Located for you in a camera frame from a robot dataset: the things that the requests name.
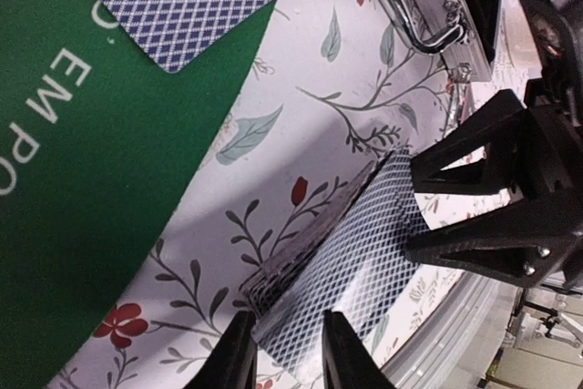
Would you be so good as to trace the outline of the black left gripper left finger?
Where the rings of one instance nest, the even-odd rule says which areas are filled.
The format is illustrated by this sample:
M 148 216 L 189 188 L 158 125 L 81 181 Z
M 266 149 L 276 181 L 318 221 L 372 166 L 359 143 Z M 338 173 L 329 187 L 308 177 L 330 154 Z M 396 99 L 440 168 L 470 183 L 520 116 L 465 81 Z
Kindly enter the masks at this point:
M 256 387 L 258 346 L 251 338 L 256 323 L 251 311 L 239 311 L 185 389 Z

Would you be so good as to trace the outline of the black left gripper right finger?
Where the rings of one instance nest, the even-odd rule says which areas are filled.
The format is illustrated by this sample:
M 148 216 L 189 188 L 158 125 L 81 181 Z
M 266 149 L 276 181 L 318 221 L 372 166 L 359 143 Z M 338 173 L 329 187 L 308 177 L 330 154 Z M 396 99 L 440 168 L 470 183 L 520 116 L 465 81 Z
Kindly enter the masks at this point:
M 322 369 L 325 388 L 383 387 L 383 374 L 341 312 L 323 314 Z

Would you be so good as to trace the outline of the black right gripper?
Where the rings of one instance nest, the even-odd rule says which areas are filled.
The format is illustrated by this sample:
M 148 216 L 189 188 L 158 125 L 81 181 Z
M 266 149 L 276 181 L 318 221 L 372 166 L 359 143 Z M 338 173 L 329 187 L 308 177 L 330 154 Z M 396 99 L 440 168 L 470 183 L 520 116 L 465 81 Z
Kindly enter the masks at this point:
M 410 261 L 521 288 L 563 271 L 582 282 L 582 0 L 519 0 L 542 71 L 525 104 L 500 90 L 411 159 L 416 193 L 493 195 L 512 180 L 522 200 L 405 244 Z

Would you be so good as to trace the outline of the blue playing card deck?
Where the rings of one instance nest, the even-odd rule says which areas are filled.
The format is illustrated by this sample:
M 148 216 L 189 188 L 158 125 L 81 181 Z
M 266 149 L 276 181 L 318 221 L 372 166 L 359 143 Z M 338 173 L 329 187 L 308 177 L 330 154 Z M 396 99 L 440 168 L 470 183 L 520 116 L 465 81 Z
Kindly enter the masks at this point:
M 404 246 L 429 228 L 410 165 L 406 148 L 368 163 L 240 287 L 258 318 L 254 340 L 301 384 L 322 373 L 324 312 L 341 312 L 363 340 L 385 320 L 418 269 Z

